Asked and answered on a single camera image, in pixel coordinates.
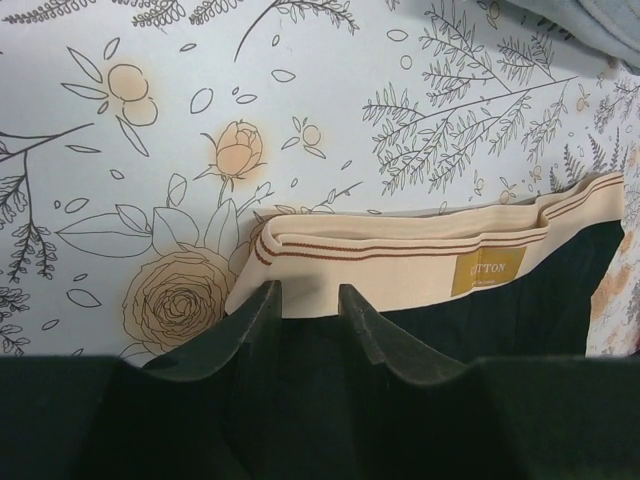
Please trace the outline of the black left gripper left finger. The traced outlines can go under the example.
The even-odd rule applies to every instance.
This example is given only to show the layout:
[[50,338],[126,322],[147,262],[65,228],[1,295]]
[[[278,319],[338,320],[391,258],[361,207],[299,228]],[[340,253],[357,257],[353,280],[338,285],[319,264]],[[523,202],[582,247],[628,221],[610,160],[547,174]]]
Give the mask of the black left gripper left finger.
[[111,356],[1,361],[5,479],[257,479],[281,285],[143,367]]

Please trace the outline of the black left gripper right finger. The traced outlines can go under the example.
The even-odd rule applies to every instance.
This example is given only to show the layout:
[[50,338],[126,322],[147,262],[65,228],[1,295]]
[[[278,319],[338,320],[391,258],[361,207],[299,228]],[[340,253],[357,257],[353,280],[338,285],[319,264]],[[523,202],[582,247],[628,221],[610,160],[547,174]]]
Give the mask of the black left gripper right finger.
[[636,358],[457,362],[353,286],[339,323],[356,462],[368,479],[635,479]]

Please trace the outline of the black underwear beige waistband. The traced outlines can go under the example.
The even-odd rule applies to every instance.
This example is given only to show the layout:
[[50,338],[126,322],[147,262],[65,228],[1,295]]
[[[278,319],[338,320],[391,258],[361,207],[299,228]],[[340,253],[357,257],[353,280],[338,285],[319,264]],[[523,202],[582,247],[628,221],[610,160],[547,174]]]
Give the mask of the black underwear beige waistband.
[[461,362],[580,355],[591,296],[623,237],[623,210],[623,177],[610,173],[529,205],[440,217],[277,215],[239,249],[239,265],[218,247],[185,242],[145,265],[124,302],[125,325],[162,355],[277,280],[282,374],[336,373],[338,290],[349,284]]

